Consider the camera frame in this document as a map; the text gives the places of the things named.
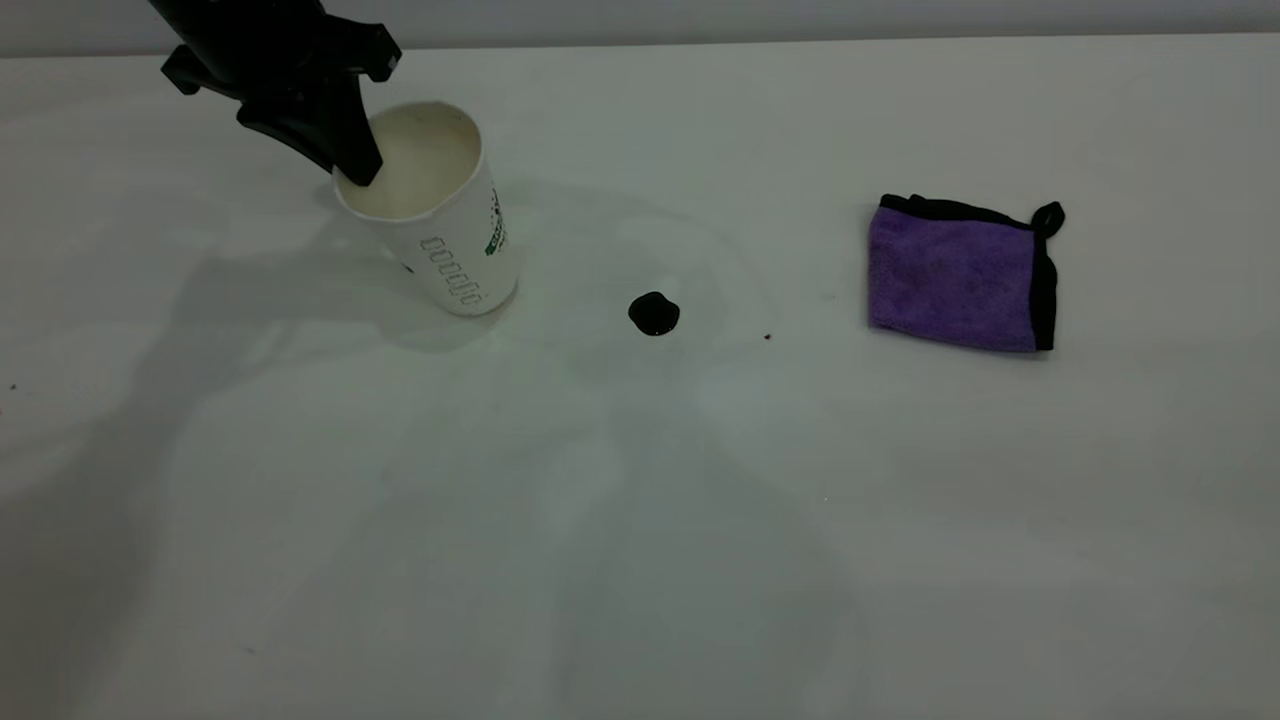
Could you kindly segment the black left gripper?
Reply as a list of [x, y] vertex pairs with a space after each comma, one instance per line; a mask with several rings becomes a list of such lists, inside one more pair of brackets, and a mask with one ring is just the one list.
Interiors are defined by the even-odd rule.
[[360, 77], [390, 78], [402, 51], [383, 24], [319, 1], [152, 1], [180, 40], [163, 74], [186, 96], [242, 102], [237, 120], [369, 187], [383, 167]]

